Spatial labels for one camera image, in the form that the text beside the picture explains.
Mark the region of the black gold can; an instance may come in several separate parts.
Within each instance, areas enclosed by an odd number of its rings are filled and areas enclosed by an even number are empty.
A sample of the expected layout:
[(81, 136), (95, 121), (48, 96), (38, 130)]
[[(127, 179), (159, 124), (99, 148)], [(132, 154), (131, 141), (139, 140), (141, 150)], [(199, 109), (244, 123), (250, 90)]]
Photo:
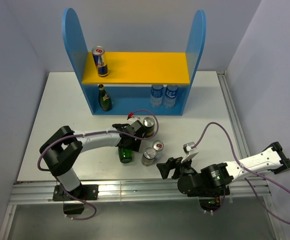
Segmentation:
[(148, 167), (153, 164), (157, 156), (157, 151), (153, 147), (147, 147), (142, 153), (141, 163)]
[(143, 122), (142, 122), (144, 128), (145, 128), (145, 138), (150, 138), (154, 135), (155, 133), (155, 125), (156, 125), (156, 122), (155, 120), (152, 118), (152, 117), (145, 117), (143, 119)]

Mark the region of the left water bottle blue label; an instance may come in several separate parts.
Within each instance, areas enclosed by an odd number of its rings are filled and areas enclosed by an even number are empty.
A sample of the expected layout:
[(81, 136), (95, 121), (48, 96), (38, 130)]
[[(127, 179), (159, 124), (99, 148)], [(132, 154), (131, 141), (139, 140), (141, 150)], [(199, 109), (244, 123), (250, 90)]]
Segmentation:
[(162, 84), (152, 84), (150, 90), (150, 104), (158, 108), (161, 106), (163, 101), (163, 90), (164, 86)]

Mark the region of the silver red-top can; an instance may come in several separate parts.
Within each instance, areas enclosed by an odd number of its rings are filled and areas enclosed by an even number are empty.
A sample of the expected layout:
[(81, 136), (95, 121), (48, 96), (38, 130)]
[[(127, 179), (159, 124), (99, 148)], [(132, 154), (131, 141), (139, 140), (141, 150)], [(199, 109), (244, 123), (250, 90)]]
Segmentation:
[(164, 143), (162, 141), (160, 141), (160, 140), (156, 140), (153, 143), (152, 147), (155, 149), (155, 151), (157, 153), (159, 153), (159, 152), (162, 152), (163, 151), (163, 149), (164, 149)]

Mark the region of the aluminium rail front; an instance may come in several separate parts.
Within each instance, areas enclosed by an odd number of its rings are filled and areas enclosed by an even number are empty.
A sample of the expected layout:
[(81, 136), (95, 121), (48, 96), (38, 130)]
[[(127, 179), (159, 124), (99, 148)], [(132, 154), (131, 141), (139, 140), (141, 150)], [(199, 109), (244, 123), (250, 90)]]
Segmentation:
[[(83, 185), (98, 185), (95, 203), (190, 200), (179, 192), (177, 181), (121, 180), (83, 181)], [(22, 182), (12, 187), (9, 205), (53, 204), (55, 181)]]

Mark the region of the green glass bottle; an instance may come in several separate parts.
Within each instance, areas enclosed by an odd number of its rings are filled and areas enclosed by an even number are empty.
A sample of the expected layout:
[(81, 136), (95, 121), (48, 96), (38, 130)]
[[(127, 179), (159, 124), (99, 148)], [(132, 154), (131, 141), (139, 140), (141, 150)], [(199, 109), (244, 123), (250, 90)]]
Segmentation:
[(122, 164), (128, 164), (133, 161), (133, 151), (122, 147), (118, 148), (118, 157)]
[(98, 103), (101, 109), (105, 112), (108, 112), (112, 109), (112, 100), (108, 92), (105, 90), (103, 84), (98, 85)]

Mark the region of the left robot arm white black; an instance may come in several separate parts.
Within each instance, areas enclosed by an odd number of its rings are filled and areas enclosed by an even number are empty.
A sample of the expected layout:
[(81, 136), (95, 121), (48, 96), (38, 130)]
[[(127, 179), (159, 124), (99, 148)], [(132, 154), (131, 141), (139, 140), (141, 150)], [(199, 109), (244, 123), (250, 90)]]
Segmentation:
[(64, 188), (71, 200), (85, 197), (81, 181), (73, 169), (80, 153), (103, 147), (118, 147), (139, 151), (146, 128), (136, 120), (132, 124), (116, 123), (100, 131), (74, 131), (68, 125), (61, 127), (39, 149), (39, 161), (44, 160), (50, 172)]

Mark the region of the right water bottle blue label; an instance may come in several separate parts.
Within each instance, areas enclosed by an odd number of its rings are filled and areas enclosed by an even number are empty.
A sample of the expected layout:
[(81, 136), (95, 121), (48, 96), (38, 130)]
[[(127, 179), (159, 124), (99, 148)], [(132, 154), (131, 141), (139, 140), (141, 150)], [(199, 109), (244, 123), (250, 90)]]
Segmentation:
[(170, 109), (175, 106), (178, 90), (178, 85), (169, 84), (166, 86), (163, 102), (165, 108)]

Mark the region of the aluminium rail right side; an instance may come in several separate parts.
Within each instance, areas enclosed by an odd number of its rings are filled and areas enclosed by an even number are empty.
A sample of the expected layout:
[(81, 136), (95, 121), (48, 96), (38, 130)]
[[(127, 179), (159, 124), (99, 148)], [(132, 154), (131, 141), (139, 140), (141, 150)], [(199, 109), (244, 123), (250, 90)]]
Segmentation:
[[(216, 74), (217, 74), (219, 84), (220, 84), (220, 87), (224, 96), (225, 104), (227, 107), (231, 127), (233, 129), (235, 141), (238, 147), (239, 155), (241, 158), (249, 157), (250, 151), (249, 151), (249, 148), (248, 148), (241, 124), (240, 124), (240, 120), (239, 120), (239, 117), (235, 108), (234, 101), (230, 93), (230, 89), (228, 87), (228, 83), (225, 76), (225, 71), (217, 71)], [(275, 235), (274, 239), (286, 240), (286, 236), (284, 234), (281, 222), (275, 217), (273, 217), (272, 215), (270, 215), (268, 212), (267, 212), (267, 215), (270, 219), (270, 224)]]

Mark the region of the aluminium rail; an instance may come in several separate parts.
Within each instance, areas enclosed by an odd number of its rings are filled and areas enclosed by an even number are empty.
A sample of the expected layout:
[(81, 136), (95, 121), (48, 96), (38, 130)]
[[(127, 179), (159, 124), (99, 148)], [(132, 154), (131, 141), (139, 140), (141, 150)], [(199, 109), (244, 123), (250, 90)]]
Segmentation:
[[(233, 129), (235, 141), (238, 147), (239, 155), (241, 158), (249, 157), (250, 151), (249, 151), (249, 148), (248, 148), (241, 124), (240, 124), (240, 120), (239, 120), (239, 117), (235, 108), (234, 101), (230, 93), (230, 89), (228, 87), (228, 83), (225, 76), (225, 71), (217, 71), (216, 74), (217, 74), (219, 84), (220, 84), (220, 87), (224, 96), (225, 104), (227, 107), (231, 127)], [(267, 212), (267, 215), (270, 219), (270, 224), (275, 235), (274, 239), (286, 240), (286, 236), (284, 234), (281, 222), (275, 217), (273, 217), (272, 215), (270, 215), (268, 212)]]
[[(121, 180), (83, 181), (83, 185), (98, 185), (95, 203), (190, 200), (179, 192), (177, 181)], [(22, 182), (12, 187), (9, 205), (53, 204), (55, 181)]]

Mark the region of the black gold can front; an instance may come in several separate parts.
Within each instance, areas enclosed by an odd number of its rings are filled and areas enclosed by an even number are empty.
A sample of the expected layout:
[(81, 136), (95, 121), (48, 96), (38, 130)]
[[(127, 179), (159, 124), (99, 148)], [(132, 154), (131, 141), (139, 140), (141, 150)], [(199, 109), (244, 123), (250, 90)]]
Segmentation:
[(157, 156), (157, 151), (153, 147), (147, 147), (142, 153), (141, 163), (148, 167), (153, 164)]

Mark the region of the blue silver energy drink can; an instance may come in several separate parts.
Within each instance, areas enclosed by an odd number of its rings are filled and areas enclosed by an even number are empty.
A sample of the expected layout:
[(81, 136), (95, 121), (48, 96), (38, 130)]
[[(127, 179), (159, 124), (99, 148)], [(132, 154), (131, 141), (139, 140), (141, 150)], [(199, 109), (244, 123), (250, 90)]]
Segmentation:
[(109, 73), (106, 60), (105, 49), (101, 46), (95, 46), (91, 50), (93, 61), (96, 67), (97, 74), (100, 77), (106, 77)]

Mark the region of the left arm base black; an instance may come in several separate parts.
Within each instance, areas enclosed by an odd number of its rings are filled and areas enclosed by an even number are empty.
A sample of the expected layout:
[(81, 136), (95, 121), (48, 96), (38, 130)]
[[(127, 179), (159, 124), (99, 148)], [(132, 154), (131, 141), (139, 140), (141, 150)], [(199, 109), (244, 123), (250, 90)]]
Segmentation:
[(63, 212), (66, 215), (80, 215), (85, 210), (85, 202), (98, 199), (97, 184), (80, 184), (72, 191), (65, 190), (63, 185), (56, 185), (52, 196), (53, 202), (63, 202)]

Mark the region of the water bottle blue label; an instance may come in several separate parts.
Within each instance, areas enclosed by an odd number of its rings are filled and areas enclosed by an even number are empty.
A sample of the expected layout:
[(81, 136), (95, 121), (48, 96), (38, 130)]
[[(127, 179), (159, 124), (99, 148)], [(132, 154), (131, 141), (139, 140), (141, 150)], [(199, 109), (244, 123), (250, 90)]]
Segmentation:
[(165, 108), (170, 109), (175, 106), (178, 90), (178, 85), (169, 84), (166, 86), (163, 102)]
[(150, 90), (150, 104), (158, 108), (161, 106), (163, 101), (163, 90), (164, 86), (162, 84), (152, 84)]

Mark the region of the blue shelf with yellow board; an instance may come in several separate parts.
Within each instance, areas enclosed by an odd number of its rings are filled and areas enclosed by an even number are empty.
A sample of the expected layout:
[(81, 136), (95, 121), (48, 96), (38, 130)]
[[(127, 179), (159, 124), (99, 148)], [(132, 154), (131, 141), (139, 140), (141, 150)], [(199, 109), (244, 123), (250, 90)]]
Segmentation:
[[(146, 109), (155, 115), (181, 116), (203, 54), (206, 28), (206, 14), (200, 9), (193, 17), (185, 52), (106, 52), (109, 74), (99, 76), (77, 13), (66, 8), (62, 15), (64, 47), (93, 115), (127, 115)], [(100, 84), (111, 98), (110, 111), (99, 105)], [(173, 108), (151, 105), (152, 85), (178, 85)]]

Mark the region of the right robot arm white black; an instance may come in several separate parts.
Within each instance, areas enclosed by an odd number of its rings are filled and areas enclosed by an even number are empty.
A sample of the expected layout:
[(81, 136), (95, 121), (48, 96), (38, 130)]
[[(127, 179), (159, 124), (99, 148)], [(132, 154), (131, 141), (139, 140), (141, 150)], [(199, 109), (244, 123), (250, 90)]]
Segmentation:
[(183, 146), (185, 156), (170, 157), (165, 163), (158, 163), (162, 179), (167, 179), (171, 170), (173, 180), (177, 180), (179, 192), (188, 197), (216, 198), (229, 195), (229, 185), (247, 178), (254, 173), (270, 171), (275, 175), (290, 171), (290, 159), (283, 153), (279, 142), (271, 143), (259, 154), (236, 161), (212, 164), (197, 172), (192, 160), (198, 154), (193, 142)]

